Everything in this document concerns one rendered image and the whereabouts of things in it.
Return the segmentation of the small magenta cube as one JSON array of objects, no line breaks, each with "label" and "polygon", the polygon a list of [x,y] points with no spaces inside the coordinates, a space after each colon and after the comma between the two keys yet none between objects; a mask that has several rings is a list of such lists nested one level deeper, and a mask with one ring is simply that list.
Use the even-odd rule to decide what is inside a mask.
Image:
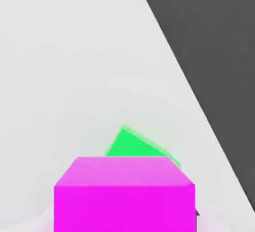
[{"label": "small magenta cube", "polygon": [[54,232],[196,232],[195,185],[169,157],[79,157],[54,186]]}]

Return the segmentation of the small green cube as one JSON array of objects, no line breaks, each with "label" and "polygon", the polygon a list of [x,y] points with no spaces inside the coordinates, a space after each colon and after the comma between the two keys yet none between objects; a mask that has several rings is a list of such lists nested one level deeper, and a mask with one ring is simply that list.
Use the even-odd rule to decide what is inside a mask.
[{"label": "small green cube", "polygon": [[121,126],[105,156],[167,156],[182,169],[181,163],[169,151],[127,125]]}]

